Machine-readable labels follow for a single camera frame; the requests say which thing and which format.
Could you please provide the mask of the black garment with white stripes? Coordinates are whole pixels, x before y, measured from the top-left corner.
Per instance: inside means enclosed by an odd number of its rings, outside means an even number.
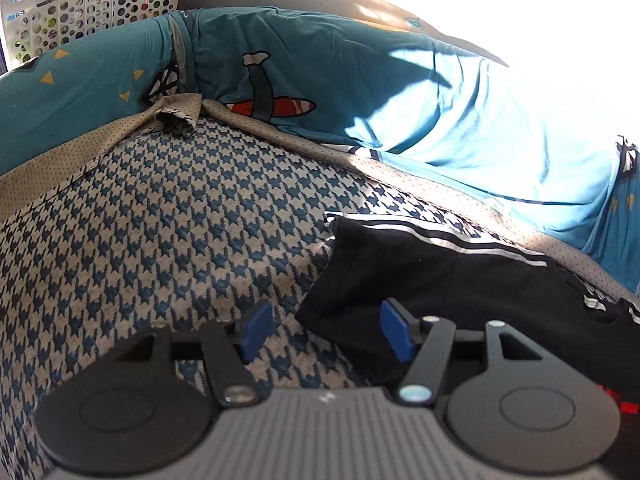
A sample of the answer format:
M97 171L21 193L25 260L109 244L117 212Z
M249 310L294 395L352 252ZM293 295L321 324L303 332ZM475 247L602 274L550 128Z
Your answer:
M462 330L506 322L593 380L622 414L605 466L639 474L639 309L612 300L550 257L488 234L393 214L326 216L329 262L300 305L306 330L336 344L375 386L396 385L398 361L380 323L396 299L417 318L439 316Z

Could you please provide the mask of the blue airplane print pillow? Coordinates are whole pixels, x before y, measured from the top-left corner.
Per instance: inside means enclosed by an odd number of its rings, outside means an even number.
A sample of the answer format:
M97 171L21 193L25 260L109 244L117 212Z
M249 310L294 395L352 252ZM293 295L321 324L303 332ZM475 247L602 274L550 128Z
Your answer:
M616 133L512 70L339 16L201 9L63 44L1 79L1 167L197 93L323 144L368 148L586 254L616 181Z
M619 136L618 173L593 232L588 255L636 296L639 295L639 149Z

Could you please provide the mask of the houndstooth blue beige mattress cover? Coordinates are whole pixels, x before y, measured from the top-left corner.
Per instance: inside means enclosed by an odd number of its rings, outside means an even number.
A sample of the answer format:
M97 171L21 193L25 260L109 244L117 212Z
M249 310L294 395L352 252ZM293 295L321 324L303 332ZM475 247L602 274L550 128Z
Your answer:
M639 309L589 257L471 196L236 118L198 96L171 98L1 180L2 476L621 479L604 462L622 414L596 464L517 474L466 450L441 411L398 404L407 364L396 385L372 385L336 344L306 330L296 314L331 257L332 211L488 234ZM262 300L273 308L272 332L246 367L262 402L223 411L186 456L146 474L76 474L43 451L40 402L116 344L150 328L233 322ZM481 344L454 348L446 388L485 368Z

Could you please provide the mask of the white perforated laundry basket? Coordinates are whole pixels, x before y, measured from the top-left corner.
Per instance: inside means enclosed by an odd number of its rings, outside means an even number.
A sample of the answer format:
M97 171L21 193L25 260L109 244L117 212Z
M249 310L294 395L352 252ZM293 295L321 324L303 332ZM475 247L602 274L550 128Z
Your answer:
M1 0L1 52L8 70L100 30L156 18L178 0Z

